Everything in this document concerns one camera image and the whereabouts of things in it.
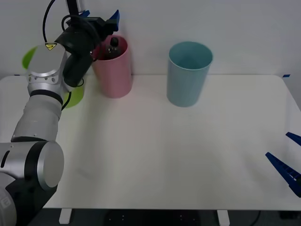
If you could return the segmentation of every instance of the cup rim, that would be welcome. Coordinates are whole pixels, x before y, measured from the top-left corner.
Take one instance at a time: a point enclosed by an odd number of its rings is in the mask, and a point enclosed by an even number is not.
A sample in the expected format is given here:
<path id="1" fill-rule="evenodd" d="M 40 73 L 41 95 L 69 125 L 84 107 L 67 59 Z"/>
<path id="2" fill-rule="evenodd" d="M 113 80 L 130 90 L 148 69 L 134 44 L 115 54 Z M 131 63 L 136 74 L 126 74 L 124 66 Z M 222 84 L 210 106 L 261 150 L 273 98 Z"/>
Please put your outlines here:
<path id="1" fill-rule="evenodd" d="M 211 52 L 211 54 L 212 54 L 212 60 L 211 60 L 211 62 L 210 62 L 207 66 L 201 67 L 201 68 L 198 68 L 198 69 L 189 69 L 189 68 L 181 67 L 181 66 L 178 66 L 177 64 L 175 64 L 175 63 L 171 60 L 171 58 L 170 58 L 170 51 L 171 51 L 171 49 L 172 49 L 174 46 L 176 46 L 176 45 L 178 45 L 178 44 L 181 44 L 181 43 L 185 43 L 185 42 L 191 42 L 191 43 L 196 43 L 196 44 L 205 46 L 205 47 Z M 208 46 L 206 46 L 206 45 L 204 45 L 204 44 L 202 44 L 202 43 L 199 43 L 199 42 L 196 42 L 196 41 L 181 41 L 181 42 L 179 42 L 179 43 L 174 44 L 174 45 L 169 49 L 169 52 L 168 52 L 168 58 L 169 58 L 169 61 L 170 61 L 173 65 L 175 65 L 176 67 L 178 67 L 178 68 L 181 68 L 181 69 L 186 70 L 186 71 L 199 71 L 199 70 L 202 70 L 202 69 L 204 69 L 204 68 L 209 67 L 209 66 L 212 64 L 213 59 L 214 59 L 214 55 L 213 55 L 213 52 L 211 51 L 211 49 L 210 49 Z"/>

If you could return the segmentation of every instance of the blue cup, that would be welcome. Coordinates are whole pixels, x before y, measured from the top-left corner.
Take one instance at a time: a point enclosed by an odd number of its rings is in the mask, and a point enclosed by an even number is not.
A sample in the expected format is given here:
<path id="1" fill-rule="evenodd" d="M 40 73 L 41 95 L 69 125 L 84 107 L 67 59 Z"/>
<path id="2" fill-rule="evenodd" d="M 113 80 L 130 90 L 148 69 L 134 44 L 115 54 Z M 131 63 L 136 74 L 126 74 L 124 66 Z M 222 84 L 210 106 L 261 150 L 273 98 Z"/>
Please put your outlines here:
<path id="1" fill-rule="evenodd" d="M 178 107 L 198 101 L 210 64 L 211 50 L 197 42 L 181 42 L 169 51 L 167 98 Z"/>

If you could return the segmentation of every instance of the yellow warning label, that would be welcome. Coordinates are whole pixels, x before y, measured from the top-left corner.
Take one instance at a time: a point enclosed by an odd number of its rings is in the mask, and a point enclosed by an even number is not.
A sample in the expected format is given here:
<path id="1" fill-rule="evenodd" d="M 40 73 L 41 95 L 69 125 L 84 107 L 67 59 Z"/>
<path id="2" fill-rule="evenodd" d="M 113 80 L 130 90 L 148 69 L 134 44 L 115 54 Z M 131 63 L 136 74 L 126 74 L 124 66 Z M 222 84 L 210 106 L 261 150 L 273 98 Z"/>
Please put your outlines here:
<path id="1" fill-rule="evenodd" d="M 56 43 L 46 43 L 45 46 L 48 50 L 52 50 L 56 46 Z"/>

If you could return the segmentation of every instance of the pink cup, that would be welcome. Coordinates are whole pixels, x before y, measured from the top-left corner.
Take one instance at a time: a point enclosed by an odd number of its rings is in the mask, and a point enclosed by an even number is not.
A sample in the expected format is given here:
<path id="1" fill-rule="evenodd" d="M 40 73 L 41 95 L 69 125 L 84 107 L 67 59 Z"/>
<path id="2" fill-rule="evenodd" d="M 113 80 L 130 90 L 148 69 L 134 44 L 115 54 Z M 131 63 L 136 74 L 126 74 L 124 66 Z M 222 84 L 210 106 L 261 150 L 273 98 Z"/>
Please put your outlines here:
<path id="1" fill-rule="evenodd" d="M 122 54 L 112 60 L 103 60 L 105 47 L 109 45 L 112 37 L 118 38 Z M 127 41 L 121 36 L 108 36 L 94 50 L 93 57 L 96 58 L 98 56 L 99 60 L 95 61 L 92 67 L 98 78 L 102 93 L 110 98 L 124 97 L 132 88 L 131 60 Z"/>

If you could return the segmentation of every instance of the blue object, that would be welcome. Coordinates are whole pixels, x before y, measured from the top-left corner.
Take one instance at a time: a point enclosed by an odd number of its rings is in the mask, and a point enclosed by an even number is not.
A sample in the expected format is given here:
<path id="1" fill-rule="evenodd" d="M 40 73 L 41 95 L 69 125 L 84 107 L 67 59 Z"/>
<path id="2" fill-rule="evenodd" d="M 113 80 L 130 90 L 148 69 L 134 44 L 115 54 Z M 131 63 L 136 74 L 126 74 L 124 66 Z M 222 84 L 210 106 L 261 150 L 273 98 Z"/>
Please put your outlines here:
<path id="1" fill-rule="evenodd" d="M 181 42 L 169 51 L 167 98 L 179 107 L 194 105 L 199 98 L 210 64 L 211 50 L 197 42 Z"/>
<path id="2" fill-rule="evenodd" d="M 116 27 L 115 27 L 115 31 L 118 31 L 119 29 L 119 20 L 120 20 L 120 14 L 119 14 L 119 10 L 117 10 L 110 19 L 108 19 L 106 22 L 110 22 L 112 21 L 112 23 L 115 23 L 116 21 Z"/>
<path id="3" fill-rule="evenodd" d="M 301 146 L 301 137 L 288 132 L 286 134 L 287 137 L 292 139 L 298 145 Z M 272 165 L 276 168 L 276 170 L 280 173 L 280 175 L 286 180 L 291 190 L 301 198 L 301 174 L 295 171 L 293 168 L 289 167 L 278 158 L 273 156 L 271 153 L 267 152 L 266 157 L 272 163 Z"/>
<path id="4" fill-rule="evenodd" d="M 80 16 L 82 16 L 82 17 L 88 17 L 90 15 L 90 11 L 89 10 L 84 10 L 81 14 L 80 14 Z"/>

